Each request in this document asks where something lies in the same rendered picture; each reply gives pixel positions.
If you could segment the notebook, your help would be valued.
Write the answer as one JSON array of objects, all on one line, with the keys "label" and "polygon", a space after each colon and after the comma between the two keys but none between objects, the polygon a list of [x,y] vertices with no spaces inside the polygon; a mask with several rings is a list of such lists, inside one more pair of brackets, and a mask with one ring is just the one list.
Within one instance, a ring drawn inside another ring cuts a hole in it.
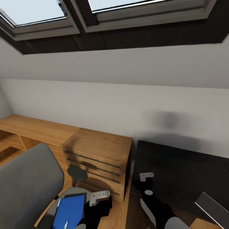
[{"label": "notebook", "polygon": [[211,217],[222,229],[229,229],[229,211],[223,208],[205,192],[202,192],[195,201],[209,217]]}]

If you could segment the folder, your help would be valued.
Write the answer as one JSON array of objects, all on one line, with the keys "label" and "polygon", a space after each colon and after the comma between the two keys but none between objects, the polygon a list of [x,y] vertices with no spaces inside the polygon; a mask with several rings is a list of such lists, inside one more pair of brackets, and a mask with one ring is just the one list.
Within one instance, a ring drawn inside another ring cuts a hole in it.
[{"label": "folder", "polygon": [[60,199],[51,229],[74,229],[82,219],[84,195]]}]

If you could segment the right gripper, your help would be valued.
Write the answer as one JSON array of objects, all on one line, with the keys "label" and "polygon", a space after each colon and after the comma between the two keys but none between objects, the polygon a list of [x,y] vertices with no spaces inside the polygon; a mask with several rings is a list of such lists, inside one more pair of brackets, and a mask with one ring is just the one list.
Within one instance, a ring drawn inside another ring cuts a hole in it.
[{"label": "right gripper", "polygon": [[142,186],[148,186],[151,189],[153,188],[152,180],[150,178],[146,178],[145,182],[141,182],[141,180],[134,180],[134,178],[132,178],[132,186],[135,186],[135,190],[140,190],[140,191]]}]

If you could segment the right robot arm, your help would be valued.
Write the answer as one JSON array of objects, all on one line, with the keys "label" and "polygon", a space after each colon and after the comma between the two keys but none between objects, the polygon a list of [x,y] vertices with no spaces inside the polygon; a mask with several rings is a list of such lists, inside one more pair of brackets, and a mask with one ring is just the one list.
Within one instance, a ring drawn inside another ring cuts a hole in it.
[{"label": "right robot arm", "polygon": [[154,173],[140,173],[140,180],[132,178],[132,186],[135,190],[140,190],[141,206],[145,213],[150,217],[157,229],[191,229],[181,221],[171,210],[168,204],[162,203],[151,190]]}]

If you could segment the swivel chair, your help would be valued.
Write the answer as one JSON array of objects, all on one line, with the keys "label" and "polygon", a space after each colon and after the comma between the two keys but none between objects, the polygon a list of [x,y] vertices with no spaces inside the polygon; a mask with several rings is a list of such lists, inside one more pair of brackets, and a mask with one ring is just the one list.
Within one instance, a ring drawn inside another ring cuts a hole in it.
[{"label": "swivel chair", "polygon": [[[0,229],[51,229],[60,199],[84,195],[84,205],[92,191],[77,186],[87,179],[87,173],[71,166],[67,173],[72,187],[62,191],[64,172],[46,143],[39,143],[0,167]],[[49,204],[38,225],[40,218]],[[83,215],[85,218],[84,206]]]}]

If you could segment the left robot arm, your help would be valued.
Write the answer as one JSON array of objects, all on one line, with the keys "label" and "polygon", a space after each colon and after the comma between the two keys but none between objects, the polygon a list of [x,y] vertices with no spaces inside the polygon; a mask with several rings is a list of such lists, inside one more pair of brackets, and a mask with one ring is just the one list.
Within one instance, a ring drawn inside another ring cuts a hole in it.
[{"label": "left robot arm", "polygon": [[[98,199],[108,197],[108,201],[98,201]],[[112,209],[110,191],[90,193],[90,200],[84,205],[85,218],[82,218],[74,229],[97,229],[101,217],[108,216],[110,209]]]}]

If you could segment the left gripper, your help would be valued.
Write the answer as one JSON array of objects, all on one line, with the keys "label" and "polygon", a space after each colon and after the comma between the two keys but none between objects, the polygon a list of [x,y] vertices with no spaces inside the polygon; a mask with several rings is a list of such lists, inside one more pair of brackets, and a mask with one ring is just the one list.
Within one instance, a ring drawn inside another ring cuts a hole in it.
[{"label": "left gripper", "polygon": [[109,197],[109,200],[99,201],[96,206],[90,206],[90,201],[84,205],[84,214],[85,216],[89,213],[93,213],[98,218],[98,224],[101,217],[108,216],[109,210],[112,209],[112,196]]}]

